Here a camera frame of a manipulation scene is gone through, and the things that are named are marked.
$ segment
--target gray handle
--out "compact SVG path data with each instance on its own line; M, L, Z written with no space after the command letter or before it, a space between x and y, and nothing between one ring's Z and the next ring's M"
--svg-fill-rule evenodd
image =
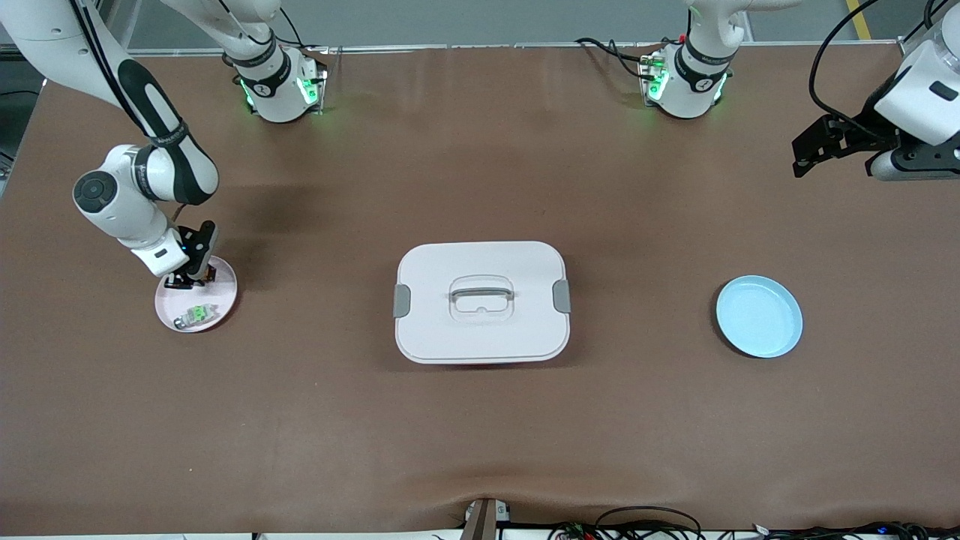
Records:
M450 300L456 300L462 296L503 296L507 300L513 300L514 291L503 287L471 287L450 292Z

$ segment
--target brown tabletop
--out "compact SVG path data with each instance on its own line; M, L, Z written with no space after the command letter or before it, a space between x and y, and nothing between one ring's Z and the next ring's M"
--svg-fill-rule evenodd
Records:
M960 184L884 184L866 155L794 179L812 55L743 49L693 121L583 50L346 56L325 114L289 125L248 115L219 59L144 61L222 175L180 220L220 225L242 297L196 335L156 320L156 280L70 199L142 137L48 85L0 202L0 533L445 528L480 496L515 520L956 525ZM854 112L897 62L833 48L823 97ZM405 359L404 253L509 239L564 255L566 350ZM711 321L752 273L804 310L778 360Z

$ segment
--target white storage box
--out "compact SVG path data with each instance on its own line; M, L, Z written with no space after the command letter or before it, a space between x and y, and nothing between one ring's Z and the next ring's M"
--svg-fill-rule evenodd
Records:
M396 345L415 362L547 360L570 336L564 259L543 242L418 246L396 281Z

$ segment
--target circular black cap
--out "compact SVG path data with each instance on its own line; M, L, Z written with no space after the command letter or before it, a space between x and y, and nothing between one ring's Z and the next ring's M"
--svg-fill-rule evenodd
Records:
M73 199L77 201L77 206L87 213L97 213L104 209L116 194L116 179L104 171L84 174L73 187Z

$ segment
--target light blue plate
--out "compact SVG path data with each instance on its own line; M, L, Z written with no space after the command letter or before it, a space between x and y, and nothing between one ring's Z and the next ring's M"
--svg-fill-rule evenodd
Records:
M727 283L717 298L717 322L734 347L759 358L789 353L804 331L797 300L786 287L762 276Z

